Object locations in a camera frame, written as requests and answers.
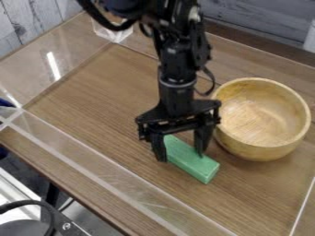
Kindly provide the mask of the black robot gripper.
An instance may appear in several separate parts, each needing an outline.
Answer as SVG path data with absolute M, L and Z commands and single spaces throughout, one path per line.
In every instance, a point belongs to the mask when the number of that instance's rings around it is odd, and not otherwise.
M 219 100 L 195 98 L 197 80 L 181 82 L 159 79 L 157 106 L 135 118 L 139 139 L 151 142 L 161 162 L 167 162 L 165 136 L 193 130 L 199 156 L 209 148 L 214 128 L 221 123 Z

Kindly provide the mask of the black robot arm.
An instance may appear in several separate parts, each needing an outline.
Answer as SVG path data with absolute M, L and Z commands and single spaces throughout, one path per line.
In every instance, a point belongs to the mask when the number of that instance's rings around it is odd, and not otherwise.
M 198 0 L 77 0 L 97 22 L 109 30 L 138 25 L 153 39 L 159 58 L 159 102 L 135 118 L 139 138 L 151 143 L 157 159 L 167 161 L 166 136 L 191 130 L 195 150 L 203 153 L 213 131 L 221 124 L 222 102 L 195 98 L 198 72 L 213 72 L 213 46 L 205 30 Z

